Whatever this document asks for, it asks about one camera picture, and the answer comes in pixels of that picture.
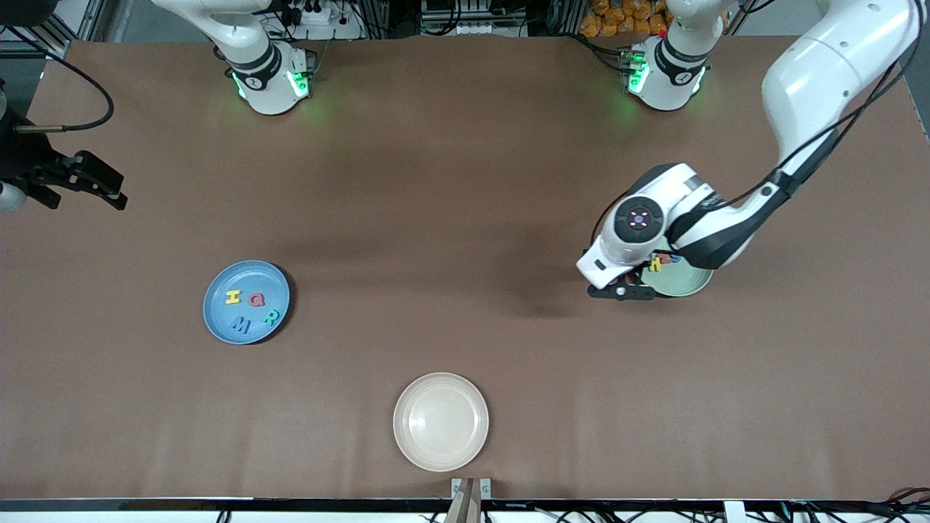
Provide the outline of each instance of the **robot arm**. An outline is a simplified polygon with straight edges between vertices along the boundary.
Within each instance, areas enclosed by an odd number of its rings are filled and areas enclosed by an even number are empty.
[[[720,14],[732,0],[668,0],[675,15],[665,37],[652,36],[632,47],[644,60],[627,88],[643,103],[660,111],[683,107],[698,91],[707,58],[724,32]]]
[[[689,263],[705,269],[726,266],[746,248],[756,230],[820,165],[835,135],[816,138],[839,121],[856,94],[875,81],[916,39],[924,10],[915,0],[852,0],[799,38],[769,69],[763,99],[778,141],[772,176],[741,207],[724,200],[687,165],[666,165],[643,175],[607,214],[594,245],[578,269],[597,288],[648,260],[662,235]],[[637,230],[628,202],[654,202],[658,223]]]
[[[252,15],[271,0],[153,0],[189,21],[217,45],[232,67],[239,96],[261,114],[281,114],[310,95],[313,63],[286,42],[272,42]]]
[[[0,0],[0,25],[40,25],[52,16],[57,4],[58,0]],[[42,50],[36,43],[30,45]],[[93,194],[113,208],[126,208],[126,195],[120,192],[122,174],[87,151],[66,156],[52,148],[44,133],[64,130],[69,129],[34,126],[9,107],[0,80],[0,212],[20,210],[27,196],[48,208],[57,208],[61,196],[50,187]]]

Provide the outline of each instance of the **black cable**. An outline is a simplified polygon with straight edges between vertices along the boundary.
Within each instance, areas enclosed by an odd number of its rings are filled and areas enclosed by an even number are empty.
[[[808,503],[809,505],[811,505],[811,507],[813,507],[814,510],[819,510],[820,512],[826,514],[827,517],[829,517],[830,519],[833,519],[833,520],[837,521],[837,523],[848,523],[845,519],[843,519],[843,518],[837,516],[835,513],[833,513],[833,512],[830,511],[830,510],[827,510],[827,509],[825,509],[825,508],[823,508],[823,507],[818,507],[818,506],[815,505],[813,502],[807,502],[807,503]]]
[[[294,35],[291,34],[290,27],[288,27],[288,25],[285,24],[284,19],[281,18],[281,15],[278,14],[277,10],[272,11],[272,14],[274,15],[275,18],[278,19],[278,22],[281,23],[281,27],[285,28],[285,34],[287,35],[287,39],[285,39],[285,42],[287,42],[288,44],[293,44],[294,42],[297,42],[297,38],[294,38]]]
[[[753,516],[752,514],[746,514],[746,517],[749,519],[755,519],[756,521],[763,521],[764,523],[772,523],[772,520],[768,517],[765,517],[765,514],[757,512],[758,516]]]
[[[917,40],[914,42],[914,47],[915,47],[915,48],[916,48],[917,45],[920,43],[920,41],[921,41],[920,38],[921,38],[921,34],[920,34],[920,32],[918,32],[918,33],[917,33]],[[904,492],[901,492],[900,494],[898,494],[897,496],[893,496],[893,497],[891,497],[891,498],[888,498],[887,500],[884,501],[884,503],[885,503],[885,504],[900,503],[901,501],[908,499],[910,496],[913,496],[914,494],[920,494],[920,493],[922,493],[922,492],[930,492],[930,488],[927,488],[927,487],[920,487],[920,488],[918,488],[918,489],[907,489],[907,490],[905,490]],[[921,500],[921,501],[916,502],[916,503],[928,503],[928,502],[930,502],[930,500]]]
[[[667,251],[667,250],[657,249],[657,251],[660,252],[660,253],[665,253],[665,254],[674,254],[673,252]],[[697,512],[695,512],[695,514],[694,514],[693,516],[689,516],[688,514],[685,514],[684,512],[681,512],[681,511],[678,511],[678,510],[675,510],[675,511],[673,511],[673,512],[674,512],[675,514],[677,514],[678,516],[687,517],[687,518],[690,519],[693,523],[704,523],[703,521],[701,521],[700,519],[698,519],[698,513],[697,513]]]
[[[29,46],[32,47],[33,49],[39,51],[40,53],[46,55],[47,57],[51,58],[52,60],[54,60],[54,61],[60,63],[61,65],[65,66],[65,67],[67,67],[67,68],[70,69],[73,73],[75,73],[75,74],[77,74],[78,76],[84,78],[91,86],[95,87],[98,91],[100,91],[100,94],[102,94],[102,95],[103,95],[103,98],[107,101],[107,112],[106,112],[106,114],[104,114],[104,115],[101,116],[100,118],[94,120],[93,122],[89,122],[89,123],[87,123],[87,124],[78,124],[78,125],[76,125],[76,126],[52,126],[52,127],[60,127],[60,129],[55,129],[56,131],[58,131],[58,132],[65,132],[65,131],[75,131],[75,130],[88,130],[88,129],[92,129],[92,128],[94,128],[94,127],[100,127],[100,126],[102,126],[103,124],[107,123],[107,122],[110,120],[110,118],[113,117],[113,110],[115,109],[115,106],[113,105],[113,97],[110,96],[110,93],[108,93],[107,90],[106,90],[105,88],[103,88],[103,86],[100,85],[100,83],[97,82],[97,80],[94,80],[94,79],[91,78],[89,75],[87,75],[84,71],[81,71],[81,70],[78,69],[77,67],[71,65],[71,64],[70,64],[67,60],[65,60],[64,58],[59,58],[59,57],[55,56],[54,54],[48,52],[48,50],[43,49],[41,46],[39,46],[38,44],[36,44],[36,43],[33,42],[32,40],[30,40],[29,38],[26,38],[25,36],[23,36],[22,33],[20,33],[19,31],[17,31],[16,28],[14,28],[14,27],[7,27],[7,29],[9,29],[9,31],[10,31],[11,33],[15,34],[20,40],[22,40],[22,41],[25,42],[26,44],[29,44]]]
[[[804,511],[807,513],[807,521],[809,523],[820,523],[820,518],[817,517],[817,514],[814,513],[814,509],[812,509],[809,504],[804,504]]]
[[[617,516],[617,513],[614,512],[614,509],[609,504],[601,507],[592,506],[582,508],[591,510],[594,514],[603,519],[604,523],[630,523],[628,521],[624,521],[622,518],[620,518],[620,516]]]
[[[355,8],[355,3],[350,2],[349,0],[346,0],[345,3],[349,4],[349,7],[352,8],[352,12],[355,13],[355,17],[358,18],[358,21],[362,22],[365,25],[365,27],[368,28],[368,31],[371,31],[372,29],[376,30],[375,33],[378,30],[383,31],[384,33],[387,33],[388,31],[390,31],[389,28],[381,27],[377,24],[372,25],[371,23],[368,22],[368,20],[365,20],[365,17],[362,16],[362,13],[358,12],[358,9]]]
[[[588,520],[588,523],[597,523],[596,521],[594,521],[594,519],[591,516],[588,516],[588,513],[586,513],[583,509],[580,509],[580,508],[573,508],[571,510],[566,510],[561,516],[559,516],[558,519],[555,520],[555,523],[565,523],[566,518],[568,517],[569,514],[581,514],[582,516],[584,516],[585,519]]]
[[[461,0],[456,0],[455,5],[449,11],[449,22],[439,33],[433,33],[425,27],[420,27],[422,33],[429,34],[430,36],[445,36],[449,33],[452,33],[452,30],[458,27],[458,23],[462,20],[462,4]]]
[[[891,74],[891,72],[894,70],[895,64],[893,63],[891,66],[888,67],[888,69],[885,71],[884,75],[882,76],[882,80],[875,86],[875,89],[872,90],[871,94],[866,98],[866,100],[865,100],[864,102],[862,102],[861,105],[859,105],[855,110],[853,110],[851,113],[847,114],[847,115],[844,116],[843,118],[840,118],[836,123],[834,123],[834,124],[832,124],[832,125],[830,125],[830,126],[827,126],[827,127],[824,128],[823,130],[821,130],[820,132],[818,132],[818,133],[817,133],[816,135],[814,135],[810,140],[805,141],[804,143],[802,143],[801,145],[799,145],[794,151],[791,152],[791,154],[789,154],[788,156],[786,156],[785,159],[782,160],[782,161],[778,164],[777,167],[775,167],[774,169],[772,169],[772,171],[769,173],[769,176],[775,174],[778,170],[784,168],[784,167],[788,164],[788,162],[790,162],[790,161],[792,160],[792,158],[794,158],[794,156],[796,156],[799,152],[801,152],[801,151],[803,151],[804,149],[806,149],[809,145],[811,145],[811,144],[814,143],[815,141],[820,140],[821,138],[823,138],[823,137],[826,136],[827,134],[831,133],[834,129],[838,128],[839,126],[841,126],[841,125],[844,124],[845,122],[849,121],[849,122],[850,122],[849,125],[847,125],[847,126],[843,129],[843,131],[840,133],[840,135],[837,137],[837,139],[830,145],[830,148],[827,150],[827,152],[826,152],[825,154],[823,154],[823,156],[822,156],[821,159],[820,159],[820,162],[819,162],[819,163],[817,164],[817,166],[815,167],[815,170],[816,170],[816,168],[818,168],[820,165],[822,165],[823,162],[826,161],[827,157],[829,157],[829,156],[833,153],[833,151],[836,149],[837,145],[839,145],[840,140],[841,140],[842,138],[845,138],[846,134],[847,134],[847,133],[849,132],[849,130],[850,130],[850,127],[853,125],[853,123],[855,123],[855,122],[859,119],[860,116],[862,116],[862,113],[864,113],[865,110],[868,109],[874,102],[876,102],[878,99],[880,99],[882,96],[884,96],[885,93],[887,93],[888,90],[891,89],[891,87],[894,87],[895,84],[904,76],[904,73],[908,70],[908,68],[910,67],[910,64],[913,62],[914,56],[917,54],[917,49],[918,49],[918,47],[919,47],[919,45],[920,45],[920,43],[921,43],[921,37],[923,36],[923,25],[924,25],[924,23],[926,22],[925,16],[923,15],[923,8],[922,8],[921,5],[920,5],[920,0],[912,0],[912,1],[913,1],[914,5],[915,5],[916,8],[917,8],[917,16],[918,16],[918,20],[919,20],[919,25],[918,25],[918,29],[917,29],[917,38],[915,38],[915,40],[914,40],[914,43],[913,43],[913,50],[911,51],[910,56],[908,56],[908,59],[907,59],[907,61],[904,62],[904,65],[902,65],[902,66],[900,67],[900,69],[898,70],[898,72],[897,72],[897,74],[895,75],[895,77],[892,78],[891,81],[889,81],[887,84],[882,85],[883,81],[884,81],[885,79],[887,79],[887,77],[888,77],[888,76]],[[768,182],[769,176],[766,176],[764,179],[762,179],[761,181],[759,181],[758,183],[756,183],[755,185],[753,185],[752,188],[749,189],[749,191],[746,191],[745,193],[743,193],[743,194],[737,196],[736,198],[733,198],[733,199],[731,199],[731,200],[728,200],[728,201],[722,203],[721,205],[719,205],[719,206],[717,206],[717,207],[715,207],[715,208],[712,208],[711,210],[717,210],[717,209],[719,209],[719,208],[728,207],[728,206],[731,206],[731,205],[735,204],[736,202],[739,202],[740,200],[742,200],[742,199],[745,198],[746,196],[748,196],[748,195],[754,193],[754,192],[757,191],[760,187],[762,187],[763,185],[765,185],[765,184]]]
[[[605,54],[610,57],[617,58],[620,56],[619,50],[596,46],[595,44],[591,43],[591,41],[589,41],[588,38],[584,34],[556,33],[556,34],[549,34],[549,36],[566,36],[568,38],[571,38],[572,40],[575,40],[576,42],[580,43],[584,47],[587,47],[588,50],[591,53],[593,53],[594,57],[597,58],[597,60],[601,62],[604,67],[606,67],[607,69],[611,71],[615,71],[617,73],[627,73],[630,71],[628,69],[623,69],[619,67],[618,65],[611,63],[610,61],[606,60],[603,56],[601,56],[602,54]]]
[[[744,6],[739,6],[739,10],[747,15],[751,15],[752,13],[757,13],[766,7],[771,6],[774,2],[775,0],[768,0],[767,2],[763,2],[761,6],[753,6],[749,9],[746,9]]]
[[[233,520],[233,511],[229,509],[223,509],[219,511],[217,515],[217,523],[230,523]]]

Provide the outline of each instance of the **green plate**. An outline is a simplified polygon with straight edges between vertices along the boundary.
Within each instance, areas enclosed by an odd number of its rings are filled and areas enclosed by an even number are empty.
[[[665,238],[656,247],[661,250],[671,250]],[[650,263],[658,255],[653,254]],[[663,263],[662,270],[653,273],[646,267],[643,269],[643,283],[654,288],[657,293],[674,298],[690,296],[703,289],[711,281],[713,271],[692,267],[684,258],[676,263]]]

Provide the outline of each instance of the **cable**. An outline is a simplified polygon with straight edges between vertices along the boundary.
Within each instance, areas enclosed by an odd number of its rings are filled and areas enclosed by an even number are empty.
[[[763,2],[761,6],[753,6],[749,9],[746,9],[744,6],[739,6],[739,10],[747,15],[751,15],[752,13],[758,13],[766,7],[771,6],[774,2],[775,0],[768,0],[767,2]]]
[[[36,43],[33,42],[32,40],[30,40],[29,38],[26,38],[25,36],[23,36],[22,33],[20,33],[16,28],[14,28],[14,27],[7,27],[7,29],[8,29],[11,33],[15,34],[20,40],[22,40],[22,41],[25,42],[26,44],[29,44],[29,46],[32,47],[33,49],[39,51],[40,53],[46,55],[47,57],[51,58],[52,60],[54,60],[54,61],[60,63],[61,65],[65,66],[65,67],[67,67],[67,68],[70,69],[73,73],[75,73],[75,74],[77,74],[78,76],[84,78],[91,86],[93,86],[93,87],[96,88],[98,91],[100,91],[100,94],[102,94],[102,95],[103,95],[103,98],[107,101],[107,112],[106,112],[106,114],[104,114],[104,115],[101,116],[100,118],[94,120],[93,122],[89,122],[89,123],[86,123],[86,124],[79,124],[79,125],[76,125],[76,126],[37,126],[37,127],[40,127],[41,129],[43,129],[42,132],[66,132],[66,131],[75,131],[75,130],[88,130],[88,129],[92,129],[92,128],[94,128],[94,127],[100,127],[100,126],[102,126],[103,124],[107,123],[107,122],[110,120],[110,118],[113,117],[113,110],[115,109],[115,106],[113,105],[113,97],[110,96],[110,93],[108,93],[107,90],[106,90],[105,88],[103,88],[103,86],[100,85],[100,84],[97,82],[97,80],[94,80],[94,79],[91,78],[89,75],[87,75],[84,71],[81,71],[81,70],[78,69],[77,67],[71,65],[71,64],[70,64],[67,60],[65,60],[64,58],[59,58],[59,57],[55,56],[54,54],[50,53],[48,50],[43,49],[41,46],[39,46],[38,44],[36,44]],[[31,127],[31,126],[21,126],[21,127],[24,127],[24,128],[23,128],[22,130],[18,130],[18,132],[30,132],[30,130],[28,129],[28,127]]]
[[[336,10],[339,12],[340,15],[348,15],[348,14],[349,14],[349,11],[346,10],[346,9],[340,9],[340,8],[338,8],[338,7],[337,7],[338,4],[339,4],[339,2],[338,2],[337,0],[333,0],[332,2],[329,3],[329,5],[331,5],[334,9],[336,9]]]
[[[876,86],[875,86],[875,88],[872,90],[871,94],[866,98],[866,100],[865,100],[864,102],[862,102],[861,105],[859,105],[855,110],[853,110],[851,113],[847,114],[847,115],[844,116],[843,118],[840,118],[836,123],[834,123],[834,124],[832,124],[832,125],[830,125],[830,126],[827,126],[827,127],[824,128],[823,130],[821,130],[820,132],[818,132],[816,135],[814,135],[811,139],[809,139],[808,141],[805,141],[804,143],[802,143],[801,145],[799,145],[794,151],[791,152],[791,154],[789,154],[788,156],[786,156],[785,159],[782,160],[782,161],[777,165],[777,167],[775,167],[774,169],[772,169],[772,171],[769,173],[769,176],[775,174],[777,171],[779,171],[779,170],[781,170],[782,168],[784,168],[784,167],[788,164],[788,162],[790,162],[790,161],[794,158],[794,156],[796,156],[798,153],[800,153],[801,151],[803,151],[804,149],[806,149],[809,145],[811,145],[812,143],[814,143],[814,142],[820,140],[821,138],[823,138],[823,137],[826,136],[827,134],[831,133],[834,129],[838,128],[838,127],[839,127],[840,125],[842,125],[843,123],[849,121],[849,125],[847,125],[847,126],[843,129],[843,131],[840,133],[840,135],[837,137],[837,139],[836,139],[835,141],[833,141],[833,143],[830,145],[829,149],[827,149],[826,153],[823,154],[823,155],[821,156],[819,163],[817,163],[817,165],[814,167],[814,169],[812,169],[812,172],[813,172],[813,170],[816,170],[817,168],[819,168],[820,165],[822,165],[823,162],[826,161],[826,159],[833,153],[833,151],[836,149],[837,145],[839,145],[839,143],[840,143],[840,141],[842,140],[842,138],[845,138],[845,136],[846,136],[846,134],[849,132],[850,128],[853,126],[854,123],[856,123],[856,121],[859,119],[859,117],[862,116],[862,114],[865,112],[865,110],[868,109],[874,102],[876,102],[876,101],[877,101],[878,99],[880,99],[882,96],[884,96],[885,93],[887,93],[888,90],[891,89],[891,87],[894,87],[895,84],[904,76],[904,73],[908,70],[908,68],[910,67],[910,64],[913,62],[914,56],[917,54],[917,49],[918,49],[919,46],[920,46],[921,37],[923,36],[923,25],[924,25],[924,23],[926,22],[925,16],[924,16],[924,14],[923,14],[923,8],[921,7],[921,4],[920,4],[920,0],[912,0],[912,1],[913,1],[914,5],[915,5],[916,8],[917,8],[917,16],[918,16],[918,21],[919,21],[919,25],[918,25],[918,29],[917,29],[917,37],[914,39],[913,50],[910,52],[910,56],[908,56],[908,59],[907,59],[907,61],[904,62],[904,65],[902,65],[902,66],[900,67],[900,69],[898,70],[898,72],[897,72],[897,74],[895,75],[895,77],[892,78],[891,81],[889,81],[887,84],[883,85],[883,82],[888,78],[888,76],[891,74],[891,72],[892,72],[892,71],[894,70],[894,68],[895,68],[895,64],[892,63],[891,66],[889,66],[888,69],[887,69],[887,70],[885,71],[885,73],[883,74],[882,79],[879,81],[879,83],[876,84]],[[752,193],[754,193],[756,190],[758,190],[760,187],[762,187],[763,185],[765,185],[765,184],[768,182],[769,176],[766,176],[764,179],[762,179],[761,181],[759,181],[758,183],[756,183],[755,185],[753,185],[752,188],[749,189],[749,191],[746,191],[745,193],[743,193],[743,194],[737,196],[736,198],[733,198],[733,199],[731,199],[731,200],[728,200],[728,201],[722,203],[721,205],[719,205],[719,206],[717,206],[717,207],[714,207],[714,208],[710,209],[710,211],[714,211],[714,210],[717,210],[717,209],[720,209],[720,208],[732,206],[732,205],[735,204],[736,202],[739,202],[740,200],[742,200],[742,199],[745,198],[746,196],[749,196],[750,194],[752,194]]]
[[[219,511],[217,515],[217,523],[230,523],[233,520],[233,511],[229,509],[223,509]]]
[[[747,513],[746,517],[749,519],[755,519],[756,521],[763,521],[764,523],[772,523],[768,517],[765,517],[765,514],[761,512],[757,512],[756,514],[758,514],[758,516],[753,516],[752,514]]]
[[[809,504],[804,504],[804,511],[807,513],[808,523],[820,523],[820,518],[814,513],[814,509]]]
[[[558,519],[555,520],[555,523],[565,523],[569,514],[581,514],[585,519],[588,520],[588,523],[597,523],[591,516],[588,516],[584,510],[580,508],[573,508],[571,510],[566,510]]]
[[[288,44],[291,44],[291,43],[293,43],[293,42],[297,42],[297,39],[294,38],[294,35],[291,34],[291,32],[290,32],[290,28],[285,24],[284,19],[281,18],[281,15],[278,14],[277,11],[272,11],[272,14],[274,15],[275,18],[278,19],[278,22],[281,23],[281,27],[283,27],[283,28],[285,29],[285,34],[287,35],[286,42],[287,42]]]
[[[375,33],[377,33],[378,31],[383,31],[384,33],[387,33],[388,31],[390,31],[389,28],[381,27],[381,26],[379,26],[379,25],[377,25],[377,24],[376,24],[376,25],[372,25],[371,23],[369,23],[368,20],[366,20],[365,17],[362,16],[362,13],[358,12],[358,9],[355,7],[355,3],[353,3],[353,2],[351,2],[351,1],[349,1],[349,0],[346,0],[345,3],[346,3],[346,4],[349,4],[349,7],[352,8],[352,12],[355,13],[355,17],[358,18],[358,21],[359,21],[359,22],[363,23],[363,24],[365,25],[365,27],[368,28],[368,31],[371,31],[372,29],[375,30]]]
[[[917,33],[917,38],[918,38],[918,40],[914,43],[915,46],[916,46],[918,43],[920,43],[920,33]],[[908,499],[910,496],[913,496],[914,494],[920,494],[920,493],[922,493],[922,492],[930,492],[930,488],[921,487],[921,488],[919,488],[919,489],[907,489],[907,490],[901,492],[900,494],[898,494],[897,496],[893,496],[893,497],[891,497],[891,498],[888,498],[884,503],[887,503],[887,504],[891,504],[891,503],[900,503],[901,501]],[[915,502],[915,503],[912,503],[912,504],[916,504],[916,503],[928,503],[928,502],[930,502],[930,500],[920,500],[920,501]]]
[[[456,4],[449,11],[449,22],[439,33],[433,33],[425,27],[420,27],[420,31],[426,33],[430,36],[445,36],[449,33],[452,33],[452,30],[458,27],[458,23],[462,20],[462,4],[461,0],[456,0]]]
[[[671,252],[671,251],[669,251],[669,250],[657,249],[657,251],[660,252],[660,253],[664,253],[664,254],[675,254],[674,252]],[[678,516],[687,517],[687,518],[690,519],[693,523],[703,523],[703,521],[701,521],[700,519],[698,519],[698,513],[697,513],[697,512],[695,512],[695,514],[694,514],[693,516],[689,516],[688,514],[685,514],[684,512],[681,512],[681,511],[678,511],[678,510],[675,510],[675,511],[673,511],[673,512],[674,512],[675,514],[677,514]]]
[[[597,60],[598,60],[599,62],[601,62],[601,63],[603,64],[604,67],[606,67],[607,69],[609,69],[609,70],[611,70],[611,71],[615,71],[615,72],[617,72],[617,73],[627,73],[628,71],[630,71],[630,70],[628,70],[628,69],[623,69],[623,68],[621,68],[621,67],[619,67],[619,66],[617,66],[617,65],[615,65],[615,64],[613,64],[613,63],[611,63],[611,62],[609,62],[609,61],[607,61],[607,60],[605,60],[605,58],[604,58],[603,56],[601,56],[602,54],[605,54],[605,55],[608,55],[608,56],[610,56],[610,57],[619,57],[620,54],[621,54],[621,52],[620,52],[619,50],[616,50],[616,49],[608,49],[608,48],[606,48],[606,47],[596,46],[595,44],[591,43],[591,41],[589,41],[588,38],[587,38],[584,34],[556,33],[556,34],[549,34],[549,36],[566,36],[566,37],[568,37],[568,38],[571,38],[572,40],[575,40],[576,42],[580,43],[580,44],[583,45],[584,47],[587,47],[588,50],[589,50],[591,53],[593,53],[594,57],[597,58]]]
[[[848,523],[845,519],[843,519],[843,518],[837,516],[836,514],[834,514],[833,512],[831,512],[831,511],[829,511],[829,510],[826,510],[826,509],[817,507],[817,506],[816,506],[815,504],[813,504],[812,502],[807,502],[807,503],[808,503],[809,505],[811,505],[811,506],[814,508],[814,510],[819,510],[819,511],[823,512],[824,514],[827,515],[827,517],[836,520],[837,523]]]
[[[320,55],[316,58],[316,65],[313,67],[313,74],[320,72],[320,67],[323,67],[323,57],[326,56],[326,50],[329,49],[329,43],[332,40],[326,40],[326,43],[323,44],[323,50],[320,51]]]

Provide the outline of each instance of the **white plate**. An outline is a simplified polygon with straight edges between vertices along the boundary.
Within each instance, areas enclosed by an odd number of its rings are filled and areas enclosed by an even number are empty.
[[[465,378],[436,372],[417,378],[394,407],[394,439],[406,458],[430,472],[468,464],[487,439],[487,404]]]

